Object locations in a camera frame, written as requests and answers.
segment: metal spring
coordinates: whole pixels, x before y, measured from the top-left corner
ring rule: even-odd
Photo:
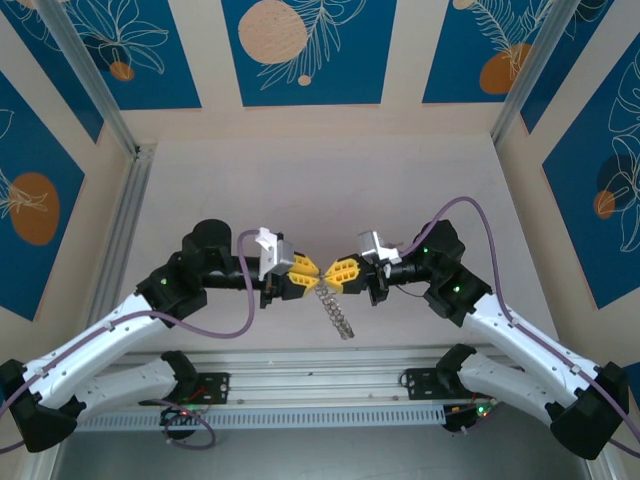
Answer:
[[[347,319],[344,318],[338,299],[322,278],[320,282],[318,282],[318,285],[316,285],[315,292],[322,302],[324,309],[327,311],[331,323],[333,323],[333,326],[338,330],[340,338],[343,340],[353,338],[355,335],[353,330],[351,330],[351,325],[349,325]]]

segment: white floor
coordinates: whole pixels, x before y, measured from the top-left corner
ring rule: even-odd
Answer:
[[[376,229],[409,245],[448,200],[470,195],[493,226],[507,301],[555,336],[518,218],[488,135],[393,135],[161,142],[138,222],[122,294],[180,249],[206,218],[234,233],[260,226],[282,231],[321,268],[355,253],[356,235]],[[465,266],[493,284],[486,236],[466,205],[447,215],[467,246]],[[247,253],[257,255],[257,245]],[[417,285],[409,286],[422,293]],[[245,321],[245,292],[210,291],[209,305],[188,322],[230,332]],[[252,329],[211,340],[173,329],[141,350],[333,348],[485,343],[432,313],[427,303],[393,289],[371,307],[368,294],[339,297],[355,338],[342,341],[314,294],[274,300]]]

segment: table surface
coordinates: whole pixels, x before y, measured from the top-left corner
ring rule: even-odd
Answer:
[[[377,230],[409,245],[448,200],[469,195],[492,225],[507,302],[556,337],[500,163],[488,135],[389,135],[162,141],[159,143],[129,257],[122,297],[180,248],[207,218],[247,229],[281,231],[322,269],[357,251],[357,234]],[[449,218],[467,251],[464,265],[493,284],[486,235],[475,210],[455,206]],[[247,241],[248,255],[258,255]],[[426,285],[410,285],[422,293]],[[439,346],[486,343],[435,315],[427,303],[393,289],[373,308],[368,294],[338,297],[355,338],[343,341],[318,298],[274,300],[251,330],[212,340],[179,329],[140,351]],[[247,316],[243,291],[209,291],[208,306],[186,321],[230,332]]]

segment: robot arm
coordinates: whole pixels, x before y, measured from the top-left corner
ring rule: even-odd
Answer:
[[[261,308],[274,298],[301,298],[318,282],[317,267],[295,253],[282,235],[261,228],[256,242],[260,257],[248,257],[246,263],[251,285],[260,292]],[[116,320],[150,311],[183,320],[206,306],[206,288],[246,288],[240,259],[230,252],[229,226],[218,220],[201,222],[184,237],[181,251],[102,320],[43,357],[26,364],[9,360],[0,366],[0,387],[6,397],[33,381],[10,406],[27,449],[50,448],[70,435],[78,422],[104,411],[151,398],[179,401],[192,393],[196,372],[181,352],[167,352],[124,372],[96,375],[136,345],[174,326],[152,316]],[[72,354],[64,354],[83,341]],[[60,357],[45,372],[45,366]]]
[[[491,287],[461,264],[465,246],[447,220],[437,222],[404,258],[385,247],[376,232],[361,234],[359,244],[360,254],[334,262],[325,278],[328,285],[347,294],[368,290],[375,306],[386,300],[393,285],[427,282],[423,297],[432,310],[482,335],[524,370],[498,365],[471,347],[456,345],[438,363],[441,383],[511,404],[549,425],[576,455],[597,457],[622,419],[582,374],[628,412],[627,379],[619,366],[610,362],[600,367],[571,352],[507,306],[508,319]]]

